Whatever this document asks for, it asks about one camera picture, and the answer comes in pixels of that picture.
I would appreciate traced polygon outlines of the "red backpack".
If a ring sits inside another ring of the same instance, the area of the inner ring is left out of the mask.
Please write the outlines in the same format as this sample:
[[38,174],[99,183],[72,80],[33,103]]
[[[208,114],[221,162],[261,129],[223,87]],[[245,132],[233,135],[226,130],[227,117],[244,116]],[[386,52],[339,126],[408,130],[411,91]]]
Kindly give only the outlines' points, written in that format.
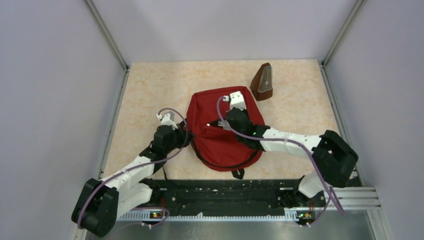
[[215,88],[194,93],[191,97],[186,121],[188,130],[194,135],[191,146],[200,161],[208,168],[219,172],[231,172],[236,179],[243,179],[244,169],[256,163],[262,150],[251,149],[237,140],[237,135],[218,125],[219,114],[226,115],[227,103],[217,101],[222,96],[241,92],[247,107],[249,119],[256,125],[264,125],[265,121],[256,102],[245,86]]

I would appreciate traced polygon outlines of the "white paper tag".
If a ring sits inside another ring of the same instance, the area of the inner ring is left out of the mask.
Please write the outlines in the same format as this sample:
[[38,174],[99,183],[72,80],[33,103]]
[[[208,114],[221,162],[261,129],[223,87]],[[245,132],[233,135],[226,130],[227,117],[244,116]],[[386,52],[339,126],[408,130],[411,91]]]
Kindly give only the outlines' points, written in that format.
[[208,127],[219,128],[226,131],[230,130],[229,124],[226,120],[214,120],[206,124]]

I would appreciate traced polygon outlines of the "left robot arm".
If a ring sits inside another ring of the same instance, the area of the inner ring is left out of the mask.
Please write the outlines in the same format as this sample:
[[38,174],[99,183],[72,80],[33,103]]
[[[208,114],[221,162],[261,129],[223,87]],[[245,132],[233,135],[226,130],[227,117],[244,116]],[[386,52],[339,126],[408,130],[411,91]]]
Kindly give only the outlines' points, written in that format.
[[160,202],[160,193],[144,180],[156,173],[172,156],[194,139],[185,126],[160,125],[153,140],[127,166],[103,179],[91,178],[82,187],[71,214],[79,229],[97,237],[106,236],[117,219],[135,207],[146,204],[154,207]]

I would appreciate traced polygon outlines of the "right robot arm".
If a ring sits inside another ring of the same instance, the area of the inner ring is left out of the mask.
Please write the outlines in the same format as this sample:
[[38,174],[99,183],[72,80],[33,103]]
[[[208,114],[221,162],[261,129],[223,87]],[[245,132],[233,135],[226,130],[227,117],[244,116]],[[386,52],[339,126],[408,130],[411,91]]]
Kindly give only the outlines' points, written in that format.
[[282,152],[309,159],[313,172],[300,179],[293,192],[299,206],[307,206],[314,196],[330,192],[330,187],[346,187],[359,156],[333,130],[321,135],[301,135],[284,132],[268,125],[254,124],[246,110],[233,108],[222,118],[224,128],[235,133],[237,141],[250,149],[264,152]]

